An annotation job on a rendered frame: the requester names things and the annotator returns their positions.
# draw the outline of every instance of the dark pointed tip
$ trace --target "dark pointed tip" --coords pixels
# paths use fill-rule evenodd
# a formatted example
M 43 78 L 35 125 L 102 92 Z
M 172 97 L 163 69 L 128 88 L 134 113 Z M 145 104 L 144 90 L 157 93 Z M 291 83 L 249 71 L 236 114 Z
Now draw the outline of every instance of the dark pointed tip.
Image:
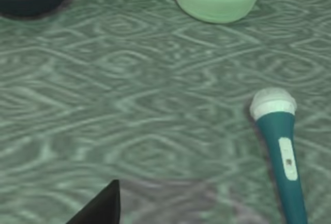
M 119 180 L 113 180 L 67 224 L 119 224 L 120 215 Z

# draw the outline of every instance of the teal marker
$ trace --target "teal marker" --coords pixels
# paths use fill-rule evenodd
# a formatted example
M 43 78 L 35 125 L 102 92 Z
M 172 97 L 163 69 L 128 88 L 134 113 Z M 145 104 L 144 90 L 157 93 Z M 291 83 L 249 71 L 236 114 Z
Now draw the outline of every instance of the teal marker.
M 308 224 L 293 145 L 295 99 L 284 89 L 257 92 L 250 106 L 268 148 L 287 224 Z

